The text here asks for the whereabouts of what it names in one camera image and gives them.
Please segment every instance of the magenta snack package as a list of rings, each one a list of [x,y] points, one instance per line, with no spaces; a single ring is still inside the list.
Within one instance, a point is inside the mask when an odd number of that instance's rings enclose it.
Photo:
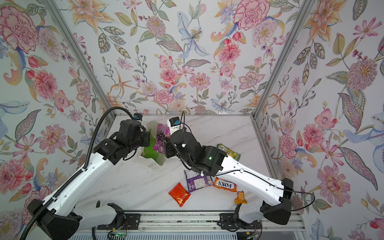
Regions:
[[[169,127],[165,124],[159,124],[157,126],[156,143],[153,147],[153,150],[157,151],[158,153],[164,153],[163,142],[167,137],[170,137]]]
[[[200,176],[199,173],[192,170],[184,170],[187,179],[188,192],[191,193],[197,189],[212,186],[213,182],[209,176]]]

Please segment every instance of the small orange packet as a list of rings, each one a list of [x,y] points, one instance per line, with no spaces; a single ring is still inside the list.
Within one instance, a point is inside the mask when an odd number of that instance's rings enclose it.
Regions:
[[[191,196],[191,194],[187,192],[180,183],[178,183],[171,191],[169,191],[168,194],[171,195],[173,199],[175,199],[180,207],[182,207],[189,196]]]
[[[237,192],[237,198],[235,199],[236,204],[247,204],[248,202],[244,198],[244,191]]]
[[[218,177],[215,180],[214,186],[217,188],[220,188],[220,189],[231,191],[231,192],[237,192],[236,184],[234,184],[230,181],[227,181],[225,179],[218,178]]]

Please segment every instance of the red snack packet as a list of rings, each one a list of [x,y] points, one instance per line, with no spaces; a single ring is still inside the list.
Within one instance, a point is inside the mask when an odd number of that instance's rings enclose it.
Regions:
[[[180,183],[178,183],[171,191],[169,191],[168,194],[176,200],[180,207],[182,207],[189,196],[191,196]]]

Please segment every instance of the floral wallpaper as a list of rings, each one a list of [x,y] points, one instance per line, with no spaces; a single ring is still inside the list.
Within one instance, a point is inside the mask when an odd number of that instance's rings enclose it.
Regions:
[[[104,108],[39,1],[0,1],[0,35],[0,240],[13,240],[27,205],[83,164]]]
[[[250,114],[300,8],[300,0],[56,4],[111,105],[144,114]]]
[[[257,116],[313,240],[384,240],[383,8],[316,0]]]

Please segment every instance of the marble surface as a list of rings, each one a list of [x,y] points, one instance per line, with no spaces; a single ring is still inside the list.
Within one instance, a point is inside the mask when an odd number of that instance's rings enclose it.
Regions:
[[[170,117],[144,116],[143,125],[149,121],[166,124]],[[119,130],[118,116],[110,133]],[[216,146],[219,143],[241,154],[240,162],[261,174],[269,176],[260,145],[249,116],[187,116],[185,120],[201,145]],[[170,158],[163,166],[149,169],[138,156],[128,161],[119,161],[102,175],[84,194],[77,207],[88,204],[115,203],[126,210],[233,210],[236,206],[235,192],[205,187],[191,193],[183,207],[168,194],[179,182],[187,189],[185,167],[179,159]],[[248,191],[245,198],[255,195]]]

